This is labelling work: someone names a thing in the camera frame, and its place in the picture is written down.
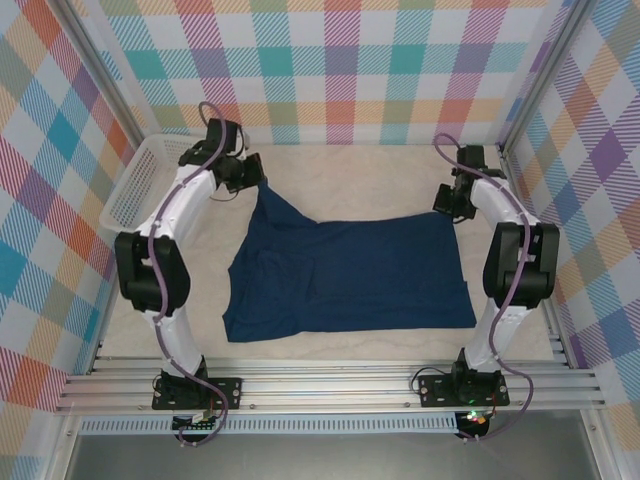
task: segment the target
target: metal rail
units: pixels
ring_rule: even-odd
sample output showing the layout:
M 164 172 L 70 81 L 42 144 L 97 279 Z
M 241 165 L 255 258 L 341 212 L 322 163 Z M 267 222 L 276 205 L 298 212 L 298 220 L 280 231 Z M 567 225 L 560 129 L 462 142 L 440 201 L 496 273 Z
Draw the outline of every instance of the metal rail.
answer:
M 511 362 L 529 373 L 536 386 L 531 410 L 603 408 L 604 398 L 591 370 L 569 368 L 562 344 L 552 337 L 554 358 Z M 429 362 L 447 368 L 451 362 Z M 455 407 L 423 409 L 409 390 L 409 379 L 424 364 L 410 361 L 310 361 L 207 359 L 212 376 L 244 379 L 242 414 L 327 414 L 452 412 Z M 158 415 L 151 409 L 152 381 L 160 358 L 99 357 L 91 375 L 69 377 L 58 405 L 62 415 Z M 507 375 L 511 405 L 518 410 L 528 387 Z M 167 415 L 176 412 L 167 411 Z
M 551 52 L 540 68 L 531 90 L 507 133 L 504 141 L 505 151 L 513 152 L 516 143 L 529 126 L 529 122 L 544 98 L 549 85 L 555 81 L 564 60 L 569 55 L 574 40 L 582 31 L 582 27 L 597 4 L 598 0 L 579 0 L 573 3 L 558 37 L 551 47 Z
M 113 111 L 118 123 L 127 135 L 135 150 L 138 148 L 144 134 L 138 125 L 131 109 L 124 97 L 120 93 L 115 80 L 109 73 L 109 69 L 102 59 L 102 55 L 95 48 L 89 34 L 82 24 L 78 13 L 70 5 L 69 0 L 48 0 L 49 7 L 57 17 L 60 25 L 76 48 L 82 64 L 91 74 L 93 81 L 96 83 L 98 90 L 102 93 L 111 110 Z

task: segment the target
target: checkered pattern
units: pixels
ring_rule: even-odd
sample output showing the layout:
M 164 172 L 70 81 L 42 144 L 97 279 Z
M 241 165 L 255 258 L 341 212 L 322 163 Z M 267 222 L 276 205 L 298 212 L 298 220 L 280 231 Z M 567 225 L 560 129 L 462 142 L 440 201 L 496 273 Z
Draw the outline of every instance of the checkered pattern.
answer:
M 500 130 L 498 143 L 504 143 L 507 134 L 511 130 L 513 121 L 520 111 L 520 107 L 522 107 L 522 102 L 524 102 L 524 100 L 527 98 L 527 95 L 529 95 L 529 92 L 531 91 L 531 88 L 533 87 L 533 84 L 538 77 L 538 74 L 540 73 L 540 68 L 542 67 L 542 65 L 544 65 L 545 61 L 549 57 L 549 54 L 551 53 L 551 47 L 562 31 L 562 26 L 564 25 L 564 22 L 567 19 L 569 12 L 571 11 L 571 7 L 575 2 L 576 0 L 563 0 L 562 6 L 558 10 L 556 17 L 551 24 L 551 28 L 547 32 L 547 36 L 545 37 L 544 42 L 542 42 L 542 46 L 540 47 L 540 50 L 538 50 L 538 54 L 531 64 L 531 68 L 527 72 L 527 76 L 525 77 L 524 82 L 520 86 L 518 96 L 513 102 L 513 105 L 511 105 L 511 110 L 509 110 L 507 119 L 502 125 L 502 129 Z
M 133 155 L 45 0 L 0 20 L 0 478 L 28 479 L 114 279 L 98 216 Z
M 116 65 L 115 61 L 113 60 L 113 57 L 111 56 L 111 52 L 109 52 L 102 37 L 98 34 L 98 30 L 95 25 L 95 22 L 89 16 L 89 13 L 87 12 L 87 9 L 84 5 L 84 0 L 71 0 L 71 4 L 73 5 L 78 15 L 80 16 L 82 23 L 84 25 L 84 28 L 89 34 L 89 37 L 91 38 L 94 44 L 94 47 L 100 53 L 100 56 L 102 57 L 102 60 L 107 70 L 109 71 L 111 78 L 116 83 L 118 89 L 120 90 L 120 93 L 122 94 L 124 101 L 127 103 L 127 105 L 129 106 L 129 109 L 131 110 L 131 113 L 133 114 L 134 118 L 138 122 L 138 125 L 144 132 L 148 133 L 147 122 L 144 116 L 142 115 L 142 113 L 140 112 L 140 108 L 138 107 L 138 105 L 136 105 L 135 101 L 133 100 L 133 95 L 131 94 L 129 87 L 127 87 L 126 82 L 122 78 L 122 73 L 120 72 L 120 69 Z
M 135 77 L 148 125 L 202 134 L 206 99 L 254 142 L 279 144 L 430 143 L 440 131 L 494 143 L 548 3 L 100 1 L 121 49 L 109 58 Z
M 563 227 L 556 300 L 640 478 L 640 2 L 599 2 L 516 147 L 529 206 Z

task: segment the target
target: navy t-shirt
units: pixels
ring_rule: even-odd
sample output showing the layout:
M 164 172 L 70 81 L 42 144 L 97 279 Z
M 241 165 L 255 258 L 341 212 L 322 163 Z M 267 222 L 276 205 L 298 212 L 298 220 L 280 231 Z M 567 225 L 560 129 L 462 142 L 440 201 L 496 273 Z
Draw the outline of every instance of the navy t-shirt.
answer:
M 230 342 L 299 332 L 470 328 L 451 218 L 315 222 L 259 186 L 231 267 Z

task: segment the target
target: metal bar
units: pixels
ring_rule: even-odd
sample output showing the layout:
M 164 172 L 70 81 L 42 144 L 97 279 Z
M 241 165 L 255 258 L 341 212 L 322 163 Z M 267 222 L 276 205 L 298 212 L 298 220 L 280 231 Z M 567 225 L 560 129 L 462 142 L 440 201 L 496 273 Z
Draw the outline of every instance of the metal bar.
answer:
M 120 293 L 120 289 L 117 287 L 117 281 L 118 280 L 116 278 L 115 285 L 112 283 L 111 293 L 109 294 L 109 299 L 107 300 L 104 312 L 102 313 L 102 321 L 99 324 L 100 328 L 98 329 L 98 334 L 91 339 L 90 349 L 93 354 L 88 357 L 86 362 L 80 367 L 81 371 L 87 372 L 87 374 L 91 373 L 93 362 L 95 362 L 96 358 L 98 357 L 100 350 L 102 349 L 102 342 L 105 335 L 107 334 L 107 328 L 111 321 L 113 309 L 116 305 L 116 299 L 118 298 L 118 294 Z
M 551 51 L 546 61 L 540 68 L 529 94 L 516 114 L 509 133 L 507 133 L 504 142 L 505 151 L 512 151 L 516 142 L 529 125 L 547 88 L 555 80 L 560 67 L 567 58 L 573 41 L 582 30 L 584 23 L 591 15 L 597 3 L 598 0 L 577 0 L 573 3 L 558 38 L 551 46 Z
M 422 364 L 402 361 L 303 361 L 210 359 L 215 375 L 244 379 L 240 412 L 399 413 L 451 412 L 422 409 L 409 380 Z M 536 390 L 531 409 L 602 408 L 604 399 L 593 372 L 572 370 L 563 362 L 520 362 Z M 99 359 L 92 375 L 70 377 L 59 403 L 66 415 L 158 414 L 150 408 L 151 383 L 160 359 Z M 520 377 L 507 375 L 512 404 L 518 410 L 528 393 Z
M 566 331 L 564 324 L 560 321 L 559 308 L 556 303 L 555 298 L 551 297 L 548 300 L 545 300 L 544 304 L 545 316 L 547 317 L 549 323 L 552 325 L 558 333 L 560 337 L 560 341 L 562 342 L 564 348 L 565 358 L 567 359 L 567 363 L 572 368 L 580 368 L 578 365 L 578 357 L 573 351 L 573 347 L 571 342 L 569 341 L 569 334 Z
M 122 49 L 122 45 L 118 41 L 113 28 L 111 28 L 111 23 L 102 8 L 101 0 L 84 0 L 84 6 L 89 13 L 91 21 L 100 32 L 100 37 L 109 50 L 111 58 L 118 67 L 118 70 L 120 70 L 122 80 L 127 86 L 134 104 L 138 110 L 140 110 L 140 113 L 147 124 L 145 130 L 149 134 L 162 132 L 162 128 L 160 128 L 160 125 L 158 124 L 158 119 L 149 104 L 147 96 L 144 94 L 142 87 L 140 86 L 140 82 L 138 81 L 129 60 Z
M 606 480 L 637 478 L 618 447 L 609 412 L 583 410 L 581 413 L 600 476 Z
M 549 343 L 551 344 L 551 351 L 554 353 L 564 353 L 564 345 L 562 345 L 562 342 L 560 341 L 560 339 L 558 340 L 549 340 Z
M 67 476 L 81 422 L 82 418 L 75 416 L 62 419 L 53 452 L 43 470 L 44 480 L 58 480 Z
M 550 332 L 553 332 L 549 335 L 549 338 L 552 336 L 557 337 L 557 339 L 562 342 L 562 330 L 560 329 L 560 325 L 558 322 L 558 314 L 554 308 L 553 302 L 551 299 L 546 299 L 540 302 L 540 308 L 542 308 L 542 313 L 547 322 L 547 327 Z M 567 358 L 569 365 L 575 366 L 574 363 L 571 362 L 570 358 Z
M 109 74 L 102 55 L 82 25 L 82 20 L 68 0 L 48 0 L 48 3 L 135 150 L 144 140 L 142 130 Z
M 274 373 L 295 373 L 303 375 L 323 374 L 329 372 L 358 374 L 394 372 L 413 372 L 425 365 L 449 368 L 451 360 L 245 360 L 238 358 L 207 358 L 209 372 L 217 376 L 245 376 L 252 374 L 264 375 L 268 372 Z M 544 360 L 525 361 L 514 360 L 507 363 L 515 368 L 527 368 L 531 370 L 569 370 L 566 361 Z M 159 357 L 98 357 L 93 365 L 92 375 L 104 373 L 146 373 L 157 374 L 162 368 L 162 359 Z

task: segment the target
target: plastic laundry basket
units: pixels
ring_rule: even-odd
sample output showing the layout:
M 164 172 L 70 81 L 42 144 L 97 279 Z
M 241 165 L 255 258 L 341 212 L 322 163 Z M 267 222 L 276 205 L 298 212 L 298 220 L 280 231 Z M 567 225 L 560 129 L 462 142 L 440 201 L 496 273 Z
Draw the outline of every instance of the plastic laundry basket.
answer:
M 201 140 L 184 135 L 151 135 L 142 142 L 100 214 L 100 225 L 134 232 L 167 193 L 186 149 Z

